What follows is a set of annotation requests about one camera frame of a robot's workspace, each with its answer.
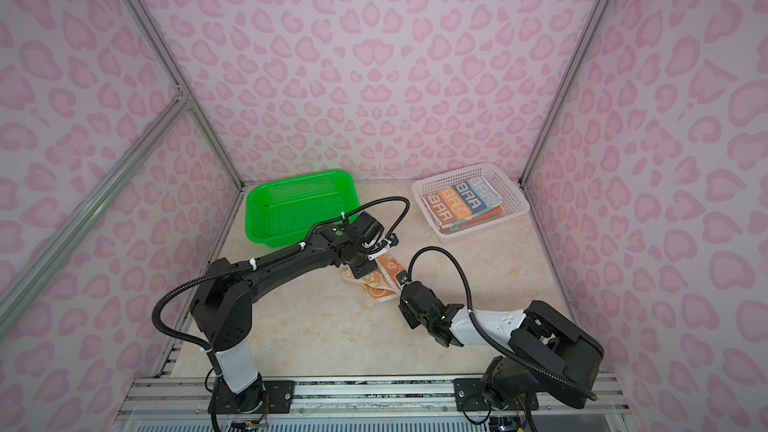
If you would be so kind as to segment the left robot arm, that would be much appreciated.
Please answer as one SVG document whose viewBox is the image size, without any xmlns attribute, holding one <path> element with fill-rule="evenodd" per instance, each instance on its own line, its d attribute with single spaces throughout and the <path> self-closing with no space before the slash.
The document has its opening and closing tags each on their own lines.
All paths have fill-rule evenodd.
<svg viewBox="0 0 768 432">
<path fill-rule="evenodd" d="M 191 316 L 217 378 L 235 395 L 257 393 L 261 374 L 250 353 L 252 307 L 267 294 L 302 275 L 347 266 L 356 277 L 377 269 L 376 259 L 399 244 L 393 232 L 367 212 L 356 219 L 329 220 L 310 227 L 299 242 L 268 255 L 231 263 L 215 261 L 197 287 Z"/>
</svg>

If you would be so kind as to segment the orange blue lettered towel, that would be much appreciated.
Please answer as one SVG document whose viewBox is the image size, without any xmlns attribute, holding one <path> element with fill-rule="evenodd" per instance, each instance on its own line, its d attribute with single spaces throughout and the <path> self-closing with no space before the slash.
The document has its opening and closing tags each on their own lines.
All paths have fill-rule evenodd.
<svg viewBox="0 0 768 432">
<path fill-rule="evenodd" d="M 502 197 L 483 177 L 473 177 L 422 197 L 440 230 L 499 215 Z"/>
</svg>

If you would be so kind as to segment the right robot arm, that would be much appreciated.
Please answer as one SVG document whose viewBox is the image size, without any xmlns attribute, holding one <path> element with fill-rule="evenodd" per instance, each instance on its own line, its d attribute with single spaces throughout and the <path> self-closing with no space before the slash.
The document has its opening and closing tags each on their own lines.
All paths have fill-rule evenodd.
<svg viewBox="0 0 768 432">
<path fill-rule="evenodd" d="M 596 398 L 603 347 L 544 301 L 515 311 L 472 311 L 444 304 L 419 281 L 405 281 L 399 309 L 410 328 L 424 327 L 444 347 L 484 345 L 498 352 L 480 379 L 480 396 L 493 409 L 538 393 L 574 409 Z"/>
</svg>

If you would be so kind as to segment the peach patterned towel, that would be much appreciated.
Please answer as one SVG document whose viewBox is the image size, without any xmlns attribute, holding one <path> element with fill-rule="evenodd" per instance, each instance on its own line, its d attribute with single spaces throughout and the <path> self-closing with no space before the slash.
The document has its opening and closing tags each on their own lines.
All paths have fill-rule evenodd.
<svg viewBox="0 0 768 432">
<path fill-rule="evenodd" d="M 377 302 L 397 299 L 401 294 L 397 276 L 404 272 L 405 268 L 390 254 L 378 257 L 376 263 L 377 268 L 362 278 L 355 278 L 348 266 L 341 269 L 341 277 L 347 282 L 358 284 Z"/>
</svg>

